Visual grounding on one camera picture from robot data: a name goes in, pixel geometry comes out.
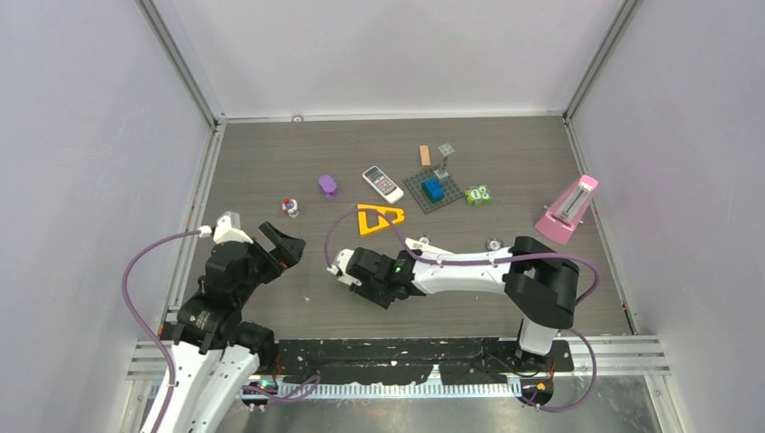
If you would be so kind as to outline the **white remote control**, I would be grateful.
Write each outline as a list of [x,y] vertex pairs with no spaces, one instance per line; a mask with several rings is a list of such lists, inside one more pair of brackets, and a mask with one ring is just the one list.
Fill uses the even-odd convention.
[[404,196],[403,190],[376,165],[366,169],[362,178],[390,205],[399,202]]

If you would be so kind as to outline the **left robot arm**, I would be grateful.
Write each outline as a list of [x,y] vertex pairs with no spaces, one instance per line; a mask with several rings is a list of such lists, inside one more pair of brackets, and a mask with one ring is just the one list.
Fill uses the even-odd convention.
[[300,262],[306,243],[269,222],[259,229],[271,250],[241,229],[236,213],[191,231],[214,246],[197,292],[177,312],[171,344],[151,336],[167,367],[143,432],[213,432],[246,379],[275,366],[273,331],[244,321],[242,310],[256,288]]

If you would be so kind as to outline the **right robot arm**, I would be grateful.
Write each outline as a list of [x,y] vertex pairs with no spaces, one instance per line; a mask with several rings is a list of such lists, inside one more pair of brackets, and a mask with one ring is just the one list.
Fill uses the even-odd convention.
[[359,296],[387,309],[395,300],[442,292],[503,295],[522,313],[515,358],[538,370],[558,331],[574,324],[579,267],[528,236],[483,253],[434,253],[408,246],[395,257],[363,247],[340,251],[328,272]]

